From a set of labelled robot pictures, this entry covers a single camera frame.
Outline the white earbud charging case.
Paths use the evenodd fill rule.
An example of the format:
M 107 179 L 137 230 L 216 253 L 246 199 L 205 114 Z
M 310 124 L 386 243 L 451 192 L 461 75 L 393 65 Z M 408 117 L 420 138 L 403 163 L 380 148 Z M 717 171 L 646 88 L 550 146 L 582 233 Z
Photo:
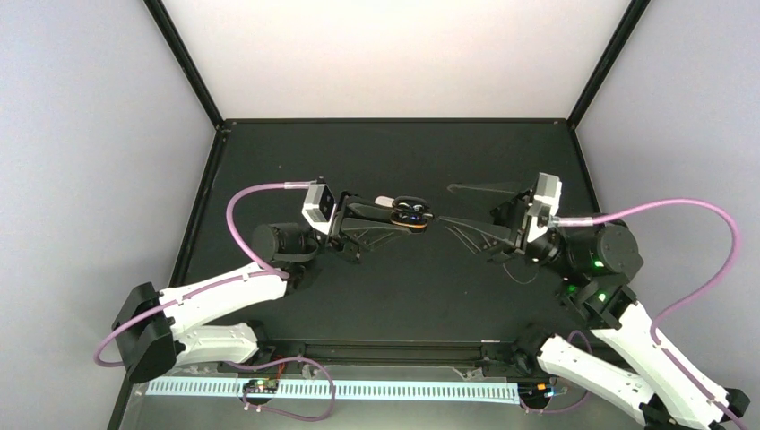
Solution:
M 393 202 L 394 202 L 394 198 L 388 197 L 388 196 L 377 196 L 374 200 L 374 203 L 376 205 L 379 205 L 385 208 L 390 208 L 390 209 L 393 208 Z

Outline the black earbud case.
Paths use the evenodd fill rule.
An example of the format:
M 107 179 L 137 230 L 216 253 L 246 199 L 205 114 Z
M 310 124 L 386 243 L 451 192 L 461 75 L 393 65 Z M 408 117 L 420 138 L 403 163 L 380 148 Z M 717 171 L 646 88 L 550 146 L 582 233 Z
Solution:
M 394 225 L 423 231 L 435 217 L 428 202 L 422 198 L 399 196 L 392 201 L 390 221 Z

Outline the small black earbud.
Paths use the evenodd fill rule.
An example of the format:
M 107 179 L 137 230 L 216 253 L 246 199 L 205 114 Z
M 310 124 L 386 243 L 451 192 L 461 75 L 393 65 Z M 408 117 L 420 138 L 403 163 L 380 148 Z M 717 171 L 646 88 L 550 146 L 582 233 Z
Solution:
M 431 214 L 430 207 L 419 202 L 401 202 L 397 205 L 397 210 L 417 213 L 419 216 L 429 216 Z

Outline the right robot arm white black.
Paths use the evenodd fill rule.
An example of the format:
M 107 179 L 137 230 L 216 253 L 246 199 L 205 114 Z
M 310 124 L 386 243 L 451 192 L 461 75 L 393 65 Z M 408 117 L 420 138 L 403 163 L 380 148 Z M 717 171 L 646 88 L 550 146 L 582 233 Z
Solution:
M 643 257 L 624 211 L 560 215 L 562 184 L 553 175 L 525 187 L 452 184 L 449 191 L 481 205 L 490 217 L 446 217 L 451 233 L 490 262 L 522 258 L 555 273 L 562 280 L 559 304 L 624 361 L 612 365 L 531 324 L 510 351 L 518 373 L 563 378 L 647 429 L 744 427 L 749 397 L 701 372 L 661 331 L 662 317 L 650 316 L 631 289 Z

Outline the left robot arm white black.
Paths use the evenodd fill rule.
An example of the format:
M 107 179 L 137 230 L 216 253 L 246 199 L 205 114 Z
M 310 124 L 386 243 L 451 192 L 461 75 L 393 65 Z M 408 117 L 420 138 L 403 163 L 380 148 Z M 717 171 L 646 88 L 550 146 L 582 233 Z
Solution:
M 234 208 L 258 191 L 304 189 L 305 224 L 258 227 L 245 241 L 234 225 Z M 278 300 L 306 285 L 309 264 L 325 251 L 356 261 L 398 236 L 423 232 L 431 220 L 428 203 L 415 197 L 379 196 L 367 200 L 351 193 L 334 196 L 317 182 L 254 185 L 235 194 L 226 209 L 228 229 L 250 262 L 206 281 L 156 289 L 145 282 L 129 292 L 110 334 L 117 345 L 115 366 L 130 383 L 146 383 L 169 370 L 203 362 L 243 365 L 255 358 L 264 339 L 260 323 L 220 326 L 216 320 L 262 302 Z

